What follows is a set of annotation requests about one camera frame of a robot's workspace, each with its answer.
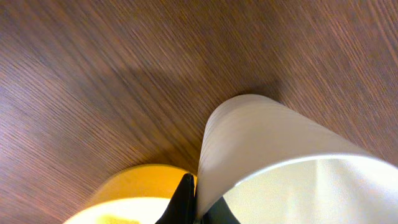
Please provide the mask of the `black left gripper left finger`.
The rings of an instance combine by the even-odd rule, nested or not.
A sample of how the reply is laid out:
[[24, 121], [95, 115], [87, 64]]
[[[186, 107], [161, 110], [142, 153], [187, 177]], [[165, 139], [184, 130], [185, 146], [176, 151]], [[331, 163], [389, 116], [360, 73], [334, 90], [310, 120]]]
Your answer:
[[181, 178], [165, 212], [155, 224], [193, 224], [195, 202], [194, 176], [186, 173]]

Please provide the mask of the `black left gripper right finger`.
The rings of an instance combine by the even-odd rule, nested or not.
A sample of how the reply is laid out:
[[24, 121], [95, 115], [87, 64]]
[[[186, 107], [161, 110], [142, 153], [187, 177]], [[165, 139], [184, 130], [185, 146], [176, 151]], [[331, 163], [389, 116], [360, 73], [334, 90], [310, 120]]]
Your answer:
[[223, 197], [204, 214], [201, 222], [202, 224], [240, 224]]

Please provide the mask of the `white plastic cup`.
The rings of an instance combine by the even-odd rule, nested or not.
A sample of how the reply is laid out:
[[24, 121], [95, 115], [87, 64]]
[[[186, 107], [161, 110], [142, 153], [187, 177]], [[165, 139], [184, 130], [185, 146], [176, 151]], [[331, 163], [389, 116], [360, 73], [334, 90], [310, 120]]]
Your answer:
[[223, 197], [240, 223], [396, 223], [397, 167], [261, 95], [205, 126], [196, 218]]

